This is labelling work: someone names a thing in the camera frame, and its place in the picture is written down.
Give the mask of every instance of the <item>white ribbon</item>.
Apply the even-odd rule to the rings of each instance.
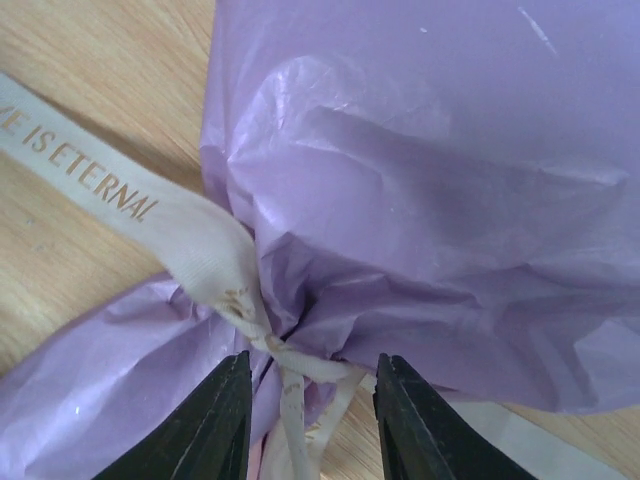
[[[9,156],[101,222],[153,252],[194,301],[213,307],[254,348],[273,357],[283,383],[281,423],[270,435],[262,478],[317,480],[325,447],[365,373],[343,362],[297,352],[273,334],[260,292],[255,246],[245,228],[209,200],[114,150],[4,74],[0,76],[0,139]],[[337,384],[332,403],[307,432],[305,377]],[[522,425],[536,443],[553,445],[556,454],[579,461],[585,467],[579,478],[624,478],[524,419],[506,433],[522,432]],[[283,432],[288,449],[277,445]],[[509,445],[501,448],[508,450]],[[526,457],[526,452],[516,453],[514,460],[537,471],[520,456]]]

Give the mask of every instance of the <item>gold lettering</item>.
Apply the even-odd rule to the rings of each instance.
[[[131,199],[133,199],[133,197],[135,197],[135,196],[138,194],[138,191],[136,190],[135,192],[133,192],[133,193],[131,194],[131,196],[130,196],[130,197],[128,197],[128,198],[127,198],[127,188],[128,188],[128,187],[129,187],[129,185],[127,185],[127,184],[125,183],[122,187],[120,187],[120,190],[118,190],[118,191],[113,195],[113,197],[111,197],[111,198],[107,201],[107,203],[111,203],[111,201],[112,201],[114,198],[116,198],[116,197],[118,197],[118,196],[119,196],[120,198],[118,198],[118,208],[122,208],[122,207],[124,207],[127,203],[129,203],[129,201],[130,201]]]
[[[146,196],[144,198],[141,198],[140,200],[137,200],[135,202],[133,202],[131,205],[127,205],[126,207],[124,207],[122,210],[120,210],[121,212],[125,212],[127,210],[133,210],[133,212],[131,213],[131,218],[134,218],[138,215],[138,211],[140,210],[140,208],[142,208],[142,206],[147,203],[147,200],[149,200],[149,197]]]
[[[102,194],[102,200],[106,201],[109,191],[112,188],[116,188],[119,184],[120,184],[120,180],[118,180],[118,177],[109,173],[106,177],[104,177],[104,179],[96,187],[93,193],[95,193],[96,195],[100,195],[100,191],[104,190]]]
[[[273,333],[269,333],[266,337],[264,337],[264,343],[267,344],[267,348],[271,352],[280,352],[284,350],[284,342],[276,337]]]
[[[9,130],[9,127],[11,125],[15,125],[16,127],[22,126],[22,124],[20,123],[20,117],[24,117],[25,119],[29,120],[29,115],[27,115],[26,113],[22,113],[20,110],[16,110],[11,115],[9,115],[9,118],[7,118],[0,126],[4,128],[9,133],[9,135],[13,135],[14,132]]]
[[[142,218],[142,216],[145,213],[147,213],[149,210],[151,210],[153,207],[155,207],[157,204],[158,204],[158,200],[154,200],[153,202],[151,202],[151,205],[149,205],[147,208],[145,208],[142,212],[138,214],[138,216],[136,217],[136,220],[142,223],[144,221],[144,218]]]
[[[67,172],[66,172],[67,175],[71,175],[73,171],[76,169],[76,167],[80,165],[80,163],[82,163],[82,160],[85,160],[86,158],[87,156],[84,153],[82,153],[80,150],[78,150],[78,158],[76,158],[73,162],[71,162],[71,165],[69,165],[69,168],[67,168]]]
[[[87,188],[91,188],[91,185],[87,185],[86,183],[84,183],[84,180],[87,177],[96,178],[96,174],[93,173],[93,170],[96,168],[98,170],[102,170],[103,172],[106,172],[105,168],[102,165],[100,165],[98,162],[91,162],[89,166],[85,169],[85,171],[82,172],[82,175],[78,177],[78,182],[80,183],[80,185]]]
[[[26,138],[22,141],[22,144],[26,145],[27,142],[31,140],[33,136],[40,131],[41,128],[42,128],[42,125],[38,125],[36,128],[34,128],[33,131],[29,135],[27,135]]]
[[[295,389],[300,389],[300,385],[298,385],[297,383],[292,383],[291,385],[287,386],[287,388],[284,389],[284,394],[289,395]]]
[[[70,143],[64,142],[62,145],[60,145],[58,148],[56,148],[56,149],[53,151],[53,153],[52,153],[52,154],[51,154],[51,156],[49,157],[49,161],[50,161],[51,163],[53,163],[55,166],[59,167],[59,166],[60,166],[60,164],[59,164],[59,163],[57,163],[57,162],[55,161],[55,159],[56,159],[56,157],[57,157],[58,155],[60,155],[60,154],[64,151],[64,149],[65,149],[65,148],[70,148],[71,150],[73,150],[73,147],[71,146],[71,144],[70,144]]]
[[[45,151],[47,146],[48,146],[47,145],[47,137],[51,137],[49,140],[53,142],[55,140],[55,138],[56,138],[56,134],[53,133],[53,132],[43,132],[43,133],[41,133],[40,137],[39,137],[40,138],[40,145],[38,145],[36,147],[36,142],[33,142],[31,144],[32,150],[34,152],[36,152],[36,153],[42,153],[43,151]]]

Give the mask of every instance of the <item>wooden table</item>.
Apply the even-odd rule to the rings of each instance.
[[[145,167],[199,192],[213,10],[211,0],[4,0],[0,68]],[[6,156],[0,168],[4,373],[65,322],[161,266]],[[576,418],[516,410],[640,479],[640,411]],[[382,478],[364,392],[327,452],[325,474]]]

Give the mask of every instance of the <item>wooden surface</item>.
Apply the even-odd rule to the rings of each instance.
[[[145,167],[201,191],[212,1],[2,0],[0,9],[2,70]],[[0,169],[4,373],[65,322],[161,267],[5,156]],[[518,412],[640,479],[640,411]],[[382,478],[376,428],[360,392],[327,452],[327,478]]]

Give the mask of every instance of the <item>crumpled paper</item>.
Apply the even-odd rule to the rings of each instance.
[[[202,170],[274,331],[467,398],[639,403],[638,32],[633,1],[219,0]],[[90,478],[247,347],[149,279],[0,381],[0,473]],[[280,383],[251,367],[255,443]]]

